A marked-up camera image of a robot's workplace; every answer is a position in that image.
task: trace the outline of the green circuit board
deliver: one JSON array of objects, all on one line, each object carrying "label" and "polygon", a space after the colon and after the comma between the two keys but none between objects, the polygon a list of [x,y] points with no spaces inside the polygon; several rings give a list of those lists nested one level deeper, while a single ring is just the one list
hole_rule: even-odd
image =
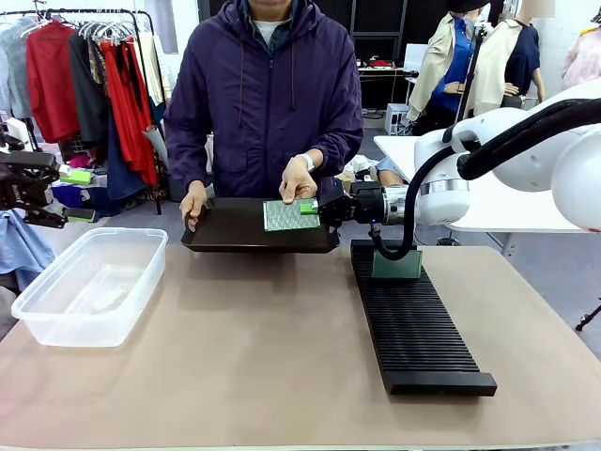
[{"label": "green circuit board", "polygon": [[263,223],[266,232],[320,228],[317,214],[307,214],[315,199],[295,200],[287,205],[281,200],[263,202]]}]

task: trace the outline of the clothing rack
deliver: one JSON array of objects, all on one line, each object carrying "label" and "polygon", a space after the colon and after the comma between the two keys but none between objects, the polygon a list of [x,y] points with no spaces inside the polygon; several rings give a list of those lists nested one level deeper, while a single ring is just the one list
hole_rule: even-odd
[{"label": "clothing rack", "polygon": [[[152,17],[150,17],[150,14],[148,14],[148,12],[143,11],[143,10],[135,10],[135,11],[131,11],[129,9],[103,9],[103,8],[97,8],[97,9],[93,9],[93,8],[60,8],[60,9],[55,9],[55,8],[48,8],[48,9],[27,9],[27,10],[21,10],[21,11],[4,11],[4,12],[0,12],[0,17],[1,16],[9,16],[9,15],[31,15],[31,14],[35,14],[37,17],[52,17],[53,14],[128,14],[131,16],[131,18],[133,19],[133,29],[135,30],[135,36],[136,36],[136,40],[138,42],[138,50],[140,53],[140,60],[142,61],[142,73],[144,74],[144,79],[145,79],[145,88],[146,88],[146,98],[148,101],[148,105],[150,107],[150,111],[152,111],[152,99],[150,97],[150,90],[148,88],[148,75],[146,73],[146,63],[144,61],[144,54],[142,52],[142,44],[140,42],[140,28],[138,27],[138,20],[137,20],[137,15],[138,14],[142,14],[144,16],[146,16],[148,18],[148,23],[150,25],[150,32],[152,33],[152,35],[154,36],[154,24],[152,22]],[[163,102],[166,102],[167,98],[165,96],[165,91],[164,91],[164,87],[162,85],[162,71],[161,71],[161,65],[157,64],[157,70],[159,72],[159,80],[160,85],[161,85],[161,95],[162,95],[162,100]],[[161,124],[157,124],[153,115],[152,116],[152,122],[154,123],[154,125],[156,125],[157,127],[160,127]],[[162,209],[161,209],[161,202],[159,200],[159,198],[155,198],[155,203],[156,203],[156,207],[157,207],[157,214],[161,215],[162,214]]]}]

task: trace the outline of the table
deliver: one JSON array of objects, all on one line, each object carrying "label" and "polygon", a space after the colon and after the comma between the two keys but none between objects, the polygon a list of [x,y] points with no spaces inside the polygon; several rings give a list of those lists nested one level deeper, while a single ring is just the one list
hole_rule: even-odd
[{"label": "table", "polygon": [[[415,136],[376,136],[374,141],[404,179],[415,176]],[[517,251],[516,233],[584,233],[557,210],[552,192],[523,193],[501,183],[494,174],[470,182],[471,205],[452,230],[486,233],[505,257]]]},{"label": "table", "polygon": [[22,322],[0,343],[0,444],[390,451],[601,439],[601,364],[492,249],[424,249],[499,385],[480,399],[386,395],[347,249],[166,254],[122,347],[43,348]]},{"label": "table", "polygon": [[[360,79],[361,78],[373,78],[373,77],[394,77],[398,76],[398,72],[404,73],[405,69],[397,68],[397,69],[378,69],[378,68],[359,68]],[[403,78],[407,81],[407,96],[405,97],[405,105],[409,105],[409,97],[411,96],[411,86],[415,86],[417,84],[417,77],[407,77],[403,76]]]}]

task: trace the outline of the jacket hood drawstring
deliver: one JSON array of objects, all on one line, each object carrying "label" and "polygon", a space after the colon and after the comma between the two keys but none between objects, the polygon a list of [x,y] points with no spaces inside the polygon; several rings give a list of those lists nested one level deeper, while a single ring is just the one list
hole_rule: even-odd
[{"label": "jacket hood drawstring", "polygon": [[238,116],[238,127],[242,127],[242,99],[244,97],[244,44],[240,41],[240,105]]},{"label": "jacket hood drawstring", "polygon": [[[240,95],[239,95],[239,115],[238,115],[238,126],[242,127],[242,111],[243,111],[243,99],[244,99],[244,44],[242,41],[240,43]],[[294,71],[295,71],[295,63],[294,63],[294,52],[295,44],[292,42],[292,61],[290,62],[290,108],[292,111],[297,110],[297,100],[296,100],[296,89],[294,86]]]},{"label": "jacket hood drawstring", "polygon": [[295,89],[294,89],[294,42],[292,42],[292,62],[290,63],[290,71],[291,71],[291,83],[290,83],[290,91],[291,91],[291,106],[292,106],[292,111],[296,111],[297,109],[297,104],[296,104],[296,98],[295,98]]}]

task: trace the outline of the black cable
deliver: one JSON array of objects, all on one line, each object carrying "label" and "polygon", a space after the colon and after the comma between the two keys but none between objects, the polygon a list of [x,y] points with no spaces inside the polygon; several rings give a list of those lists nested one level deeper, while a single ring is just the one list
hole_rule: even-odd
[{"label": "black cable", "polygon": [[379,228],[377,228],[375,224],[371,224],[369,236],[374,242],[376,250],[380,252],[384,258],[391,261],[398,261],[407,256],[413,247],[413,235],[415,232],[415,201],[417,199],[417,194],[422,187],[422,183],[439,163],[453,155],[455,155],[455,153],[452,148],[444,148],[439,151],[418,169],[415,177],[409,184],[407,197],[405,199],[405,228],[403,231],[403,242],[397,251],[391,251],[386,247],[386,243],[380,235]]},{"label": "black cable", "polygon": [[459,158],[459,175],[475,180],[562,132],[601,121],[601,100],[560,101]]}]

